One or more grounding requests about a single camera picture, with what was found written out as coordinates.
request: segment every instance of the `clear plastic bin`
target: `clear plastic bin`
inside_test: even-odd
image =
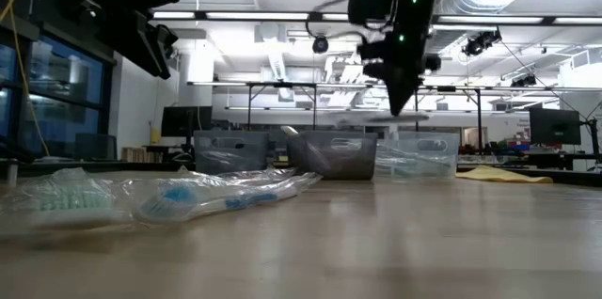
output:
[[[460,134],[398,132],[379,140],[376,173],[393,177],[454,178]]]
[[[195,131],[197,172],[219,174],[267,167],[269,134],[243,131]]]
[[[293,166],[327,180],[370,180],[378,134],[304,132],[289,138]]]

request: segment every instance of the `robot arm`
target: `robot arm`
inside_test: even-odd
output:
[[[390,112],[398,116],[426,69],[440,69],[437,55],[424,52],[436,0],[349,0],[351,24],[367,26],[380,22],[383,40],[357,47],[362,60],[370,60],[364,74],[387,85]]]

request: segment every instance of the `white wall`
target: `white wall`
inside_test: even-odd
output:
[[[161,128],[163,108],[178,100],[179,73],[171,77],[153,77],[121,55],[113,71],[109,134],[117,137],[118,156],[121,148],[141,147],[151,143],[151,126]]]

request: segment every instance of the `gray plastic bin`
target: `gray plastic bin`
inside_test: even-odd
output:
[[[304,132],[289,138],[289,159],[327,180],[370,180],[377,139],[378,134]]]
[[[269,134],[243,131],[195,131],[197,172],[219,174],[267,167]]]

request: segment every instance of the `ceiling light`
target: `ceiling light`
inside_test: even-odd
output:
[[[206,87],[246,87],[246,83],[238,82],[192,82],[191,85]]]
[[[224,109],[235,111],[248,111],[248,107],[246,106],[226,106],[224,107]],[[251,110],[265,110],[265,107],[251,107]]]
[[[497,28],[492,25],[449,25],[434,24],[433,29],[437,31],[496,31]]]
[[[554,24],[602,24],[602,18],[596,17],[561,17]]]
[[[476,23],[476,24],[539,24],[543,17],[512,16],[441,16],[440,23]]]
[[[344,88],[366,88],[369,84],[318,84],[317,87],[344,87]]]
[[[322,15],[325,21],[347,21],[349,18],[346,13],[325,13]]]
[[[300,37],[300,38],[309,38],[308,31],[305,30],[288,30],[286,32],[287,37]]]
[[[153,17],[158,19],[194,19],[195,12],[157,11],[153,13]]]
[[[210,20],[305,21],[308,18],[308,14],[275,12],[207,12],[207,18]]]

